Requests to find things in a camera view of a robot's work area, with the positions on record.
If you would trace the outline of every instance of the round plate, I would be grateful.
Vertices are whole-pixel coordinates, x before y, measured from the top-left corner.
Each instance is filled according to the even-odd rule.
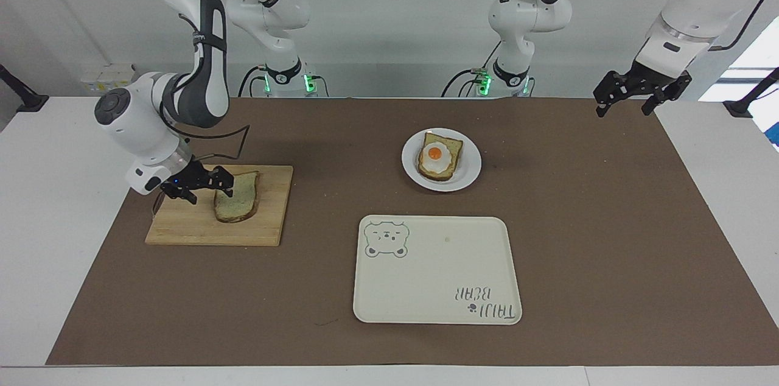
[[[463,142],[463,149],[459,153],[457,169],[454,170],[454,176],[452,176],[451,180],[429,180],[417,170],[419,152],[422,150],[422,144],[425,142],[425,134],[428,132],[447,138],[459,139]],[[451,128],[427,128],[426,130],[414,134],[414,136],[406,141],[406,145],[403,146],[403,155],[401,159],[403,161],[403,169],[406,170],[408,177],[415,181],[415,183],[420,184],[426,189],[432,189],[433,191],[451,192],[464,189],[472,184],[473,181],[479,177],[479,173],[481,173],[481,153],[479,153],[478,147],[476,147],[476,144],[474,144],[470,138],[456,130],[451,130]]]

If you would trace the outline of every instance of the fried egg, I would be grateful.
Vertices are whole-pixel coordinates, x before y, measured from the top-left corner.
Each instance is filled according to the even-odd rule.
[[[431,142],[422,148],[422,167],[433,173],[440,173],[449,168],[452,154],[443,142]]]

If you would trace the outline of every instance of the egg yolk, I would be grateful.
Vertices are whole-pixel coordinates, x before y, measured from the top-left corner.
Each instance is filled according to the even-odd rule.
[[[430,150],[428,150],[428,156],[430,156],[430,159],[437,161],[438,159],[441,159],[443,153],[441,153],[441,149],[437,147],[432,147]]]

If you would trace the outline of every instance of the white mat with bear drawing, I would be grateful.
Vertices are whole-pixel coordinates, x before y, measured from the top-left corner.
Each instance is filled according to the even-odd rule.
[[[517,324],[506,225],[495,217],[365,217],[353,308],[362,322]]]

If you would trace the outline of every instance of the brown tablecloth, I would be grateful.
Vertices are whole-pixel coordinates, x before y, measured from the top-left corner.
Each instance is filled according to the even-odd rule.
[[[214,131],[251,123],[239,162],[295,167],[281,246],[145,245],[153,195],[129,192],[47,362],[779,365],[779,331],[660,123],[638,103],[605,119],[594,108],[234,100]],[[430,192],[403,172],[406,139],[437,126],[481,150],[481,176],[465,190]],[[192,145],[229,153],[237,140]],[[520,323],[359,322],[354,259],[367,214],[503,219]]]

